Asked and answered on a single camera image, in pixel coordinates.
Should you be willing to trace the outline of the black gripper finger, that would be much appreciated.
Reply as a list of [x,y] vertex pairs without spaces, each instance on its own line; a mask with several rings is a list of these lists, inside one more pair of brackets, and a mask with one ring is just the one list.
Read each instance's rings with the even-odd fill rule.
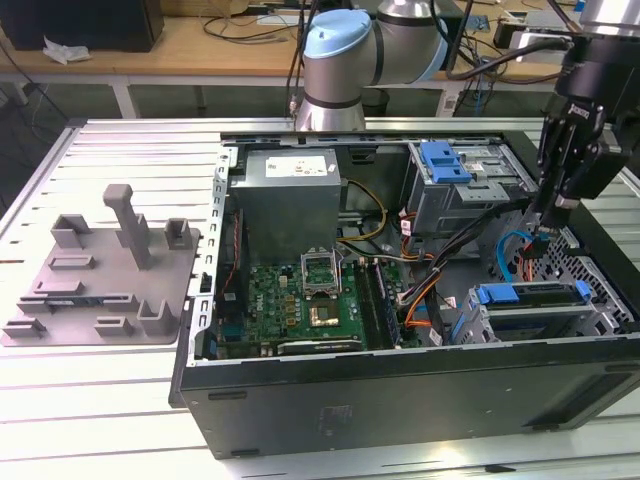
[[561,118],[545,119],[540,146],[538,166],[540,178],[535,198],[535,212],[539,215],[539,225],[547,230],[562,226],[566,215],[559,213],[556,198],[564,177],[566,121]]
[[584,199],[596,199],[622,170],[630,154],[608,144],[567,150],[550,174],[545,227],[560,229]]

